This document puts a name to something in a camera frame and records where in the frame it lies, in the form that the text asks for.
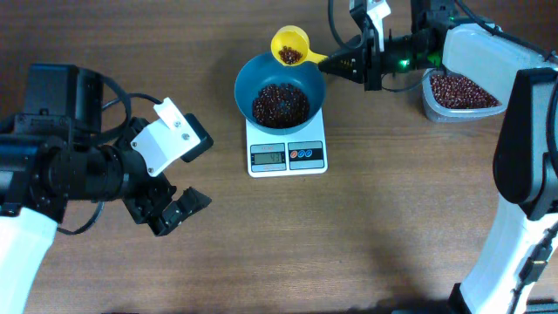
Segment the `yellow plastic measuring scoop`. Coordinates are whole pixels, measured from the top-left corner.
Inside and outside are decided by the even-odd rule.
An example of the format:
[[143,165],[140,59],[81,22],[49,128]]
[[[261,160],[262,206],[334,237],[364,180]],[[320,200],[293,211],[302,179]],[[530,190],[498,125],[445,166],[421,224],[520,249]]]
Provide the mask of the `yellow plastic measuring scoop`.
[[282,65],[298,66],[304,62],[319,64],[327,56],[310,49],[310,38],[300,27],[283,26],[271,39],[270,50],[273,57]]

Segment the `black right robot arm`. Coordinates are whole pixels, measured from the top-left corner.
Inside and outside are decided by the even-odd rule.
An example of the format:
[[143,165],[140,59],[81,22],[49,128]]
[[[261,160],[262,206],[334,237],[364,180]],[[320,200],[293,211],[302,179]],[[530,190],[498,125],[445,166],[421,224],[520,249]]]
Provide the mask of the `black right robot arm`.
[[385,75],[445,69],[506,107],[493,157],[499,202],[473,270],[454,285],[447,313],[554,313],[528,296],[557,249],[557,57],[504,32],[461,1],[415,1],[412,31],[384,33],[385,1],[353,1],[360,35],[340,41],[321,72],[382,89]]

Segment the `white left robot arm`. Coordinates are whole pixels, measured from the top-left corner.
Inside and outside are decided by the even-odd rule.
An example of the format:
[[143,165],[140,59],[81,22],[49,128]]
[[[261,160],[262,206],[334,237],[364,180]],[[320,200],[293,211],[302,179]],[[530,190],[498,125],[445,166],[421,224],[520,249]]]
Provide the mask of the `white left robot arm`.
[[213,139],[171,99],[155,99],[157,118],[127,114],[103,131],[105,89],[126,110],[133,96],[112,78],[75,65],[34,64],[25,105],[1,124],[1,310],[24,311],[35,276],[67,205],[89,201],[102,211],[124,203],[132,219],[166,236],[210,199],[194,188],[179,192],[165,169],[190,162]]

